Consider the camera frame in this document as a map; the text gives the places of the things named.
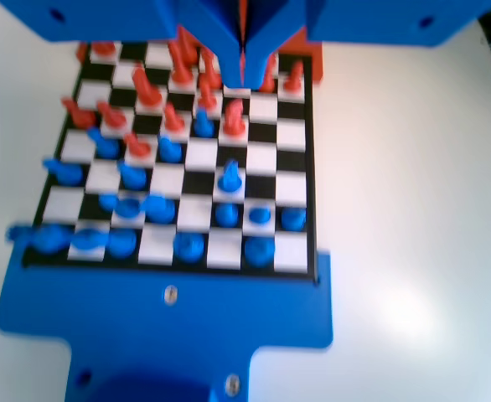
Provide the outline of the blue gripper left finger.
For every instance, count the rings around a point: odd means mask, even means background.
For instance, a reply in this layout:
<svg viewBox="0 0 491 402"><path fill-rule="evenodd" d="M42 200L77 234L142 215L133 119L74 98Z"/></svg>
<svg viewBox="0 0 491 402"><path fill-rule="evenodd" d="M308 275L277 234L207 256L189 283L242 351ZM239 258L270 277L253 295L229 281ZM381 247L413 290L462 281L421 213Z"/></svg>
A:
<svg viewBox="0 0 491 402"><path fill-rule="evenodd" d="M223 83L242 86L240 58L242 46L238 1L161 1L170 12L173 30L185 28L219 60Z"/></svg>

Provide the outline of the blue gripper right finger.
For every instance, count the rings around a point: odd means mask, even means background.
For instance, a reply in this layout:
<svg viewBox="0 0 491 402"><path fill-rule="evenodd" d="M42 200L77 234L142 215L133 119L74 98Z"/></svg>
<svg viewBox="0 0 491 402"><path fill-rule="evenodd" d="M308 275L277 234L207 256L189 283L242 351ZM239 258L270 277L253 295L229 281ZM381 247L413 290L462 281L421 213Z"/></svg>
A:
<svg viewBox="0 0 491 402"><path fill-rule="evenodd" d="M279 49L312 58L315 83L323 78L323 48L308 39L308 7L319 1L248 1L245 6L245 86L258 89Z"/></svg>

